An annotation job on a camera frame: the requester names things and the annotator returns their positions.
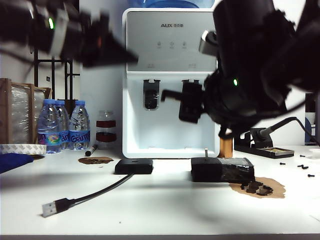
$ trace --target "tape roll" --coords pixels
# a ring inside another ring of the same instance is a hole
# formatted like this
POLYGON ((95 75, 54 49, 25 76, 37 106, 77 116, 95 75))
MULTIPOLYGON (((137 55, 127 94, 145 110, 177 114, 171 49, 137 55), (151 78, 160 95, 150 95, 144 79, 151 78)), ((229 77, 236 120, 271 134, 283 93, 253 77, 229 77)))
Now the tape roll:
POLYGON ((40 144, 0 144, 0 154, 45 155, 46 145, 40 144))

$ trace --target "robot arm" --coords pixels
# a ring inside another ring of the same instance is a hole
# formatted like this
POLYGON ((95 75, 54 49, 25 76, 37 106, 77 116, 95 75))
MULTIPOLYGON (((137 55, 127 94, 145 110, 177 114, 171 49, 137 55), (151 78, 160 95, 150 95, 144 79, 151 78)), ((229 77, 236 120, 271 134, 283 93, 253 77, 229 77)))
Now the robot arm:
POLYGON ((108 26, 108 16, 91 22, 67 1, 0 0, 0 41, 30 45, 84 67, 136 62, 108 26))
POLYGON ((284 12, 275 10, 272 0, 222 0, 213 19, 216 32, 205 32, 199 48, 217 58, 217 69, 205 80, 204 91, 166 90, 162 96, 188 105, 180 108, 187 112, 179 116, 188 116, 181 120, 196 123, 207 113, 221 125, 220 137, 233 138, 262 119, 292 111, 285 104, 291 85, 319 90, 317 0, 306 0, 297 30, 284 12))

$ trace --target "metal pin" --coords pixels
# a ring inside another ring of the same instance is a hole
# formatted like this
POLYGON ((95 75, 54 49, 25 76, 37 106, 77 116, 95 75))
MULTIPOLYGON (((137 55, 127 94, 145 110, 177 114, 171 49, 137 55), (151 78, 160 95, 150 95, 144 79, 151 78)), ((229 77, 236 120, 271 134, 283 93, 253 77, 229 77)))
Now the metal pin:
POLYGON ((205 160, 208 160, 208 148, 204 149, 204 153, 205 153, 205 160))

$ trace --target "white table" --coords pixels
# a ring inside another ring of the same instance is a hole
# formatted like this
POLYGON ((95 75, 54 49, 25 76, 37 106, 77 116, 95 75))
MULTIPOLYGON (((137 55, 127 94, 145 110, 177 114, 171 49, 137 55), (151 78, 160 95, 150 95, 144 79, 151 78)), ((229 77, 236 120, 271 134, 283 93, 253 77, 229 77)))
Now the white table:
POLYGON ((47 155, 0 175, 1 239, 319 240, 320 160, 300 157, 315 147, 287 148, 296 151, 294 157, 233 154, 247 157, 256 177, 284 185, 284 199, 240 194, 228 183, 194 183, 189 159, 156 159, 151 175, 134 175, 108 193, 43 218, 42 204, 79 198, 123 177, 113 174, 120 157, 108 151, 96 150, 92 157, 115 161, 93 165, 78 162, 83 151, 47 155))

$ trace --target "metal rack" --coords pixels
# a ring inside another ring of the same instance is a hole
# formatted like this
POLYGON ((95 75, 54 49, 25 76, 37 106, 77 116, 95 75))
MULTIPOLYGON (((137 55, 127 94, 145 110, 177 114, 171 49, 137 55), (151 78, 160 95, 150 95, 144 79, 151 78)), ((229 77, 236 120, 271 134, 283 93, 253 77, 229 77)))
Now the metal rack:
POLYGON ((34 50, 33 55, 34 68, 33 68, 33 76, 34 76, 34 85, 38 87, 39 84, 39 64, 40 63, 51 63, 51 88, 52 88, 52 99, 55 99, 55 70, 56 63, 64 63, 64 99, 68 100, 68 78, 69 78, 69 100, 73 99, 73 76, 80 76, 79 73, 73 73, 73 60, 72 59, 55 59, 52 57, 51 59, 39 59, 38 49, 34 50))

